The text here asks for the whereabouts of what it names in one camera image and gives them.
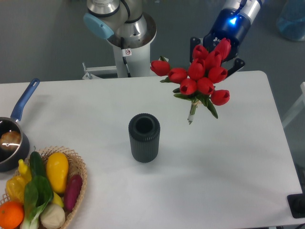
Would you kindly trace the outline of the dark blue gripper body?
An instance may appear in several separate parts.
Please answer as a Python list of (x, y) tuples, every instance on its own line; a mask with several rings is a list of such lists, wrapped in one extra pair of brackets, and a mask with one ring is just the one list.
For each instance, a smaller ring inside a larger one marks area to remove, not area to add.
[(251, 22), (246, 16), (225, 8), (220, 11), (210, 32), (203, 38), (203, 46), (211, 52), (221, 39), (227, 38), (231, 42), (231, 51), (227, 57), (235, 58), (250, 26)]

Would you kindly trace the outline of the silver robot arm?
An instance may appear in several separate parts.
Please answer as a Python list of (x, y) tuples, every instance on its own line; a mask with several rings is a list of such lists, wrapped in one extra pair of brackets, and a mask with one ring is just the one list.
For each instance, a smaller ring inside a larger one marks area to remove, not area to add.
[[(189, 61), (196, 45), (213, 51), (222, 38), (231, 41), (225, 61), (234, 60), (230, 74), (240, 70), (244, 62), (237, 58), (238, 49), (264, 1), (227, 0), (211, 30), (203, 38), (190, 39)], [(89, 0), (83, 21), (97, 37), (113, 48), (114, 66), (84, 68), (84, 79), (117, 74), (119, 78), (150, 76), (151, 43), (157, 34), (153, 18), (143, 12), (141, 0)]]

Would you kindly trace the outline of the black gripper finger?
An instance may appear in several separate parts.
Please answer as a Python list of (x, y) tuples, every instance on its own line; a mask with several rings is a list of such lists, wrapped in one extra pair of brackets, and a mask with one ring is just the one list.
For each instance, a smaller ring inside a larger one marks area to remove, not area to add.
[(245, 66), (245, 61), (240, 58), (235, 58), (233, 66), (227, 71), (227, 78), (238, 72)]
[(193, 62), (193, 50), (196, 47), (196, 45), (199, 44), (201, 44), (200, 38), (197, 37), (190, 38), (190, 62)]

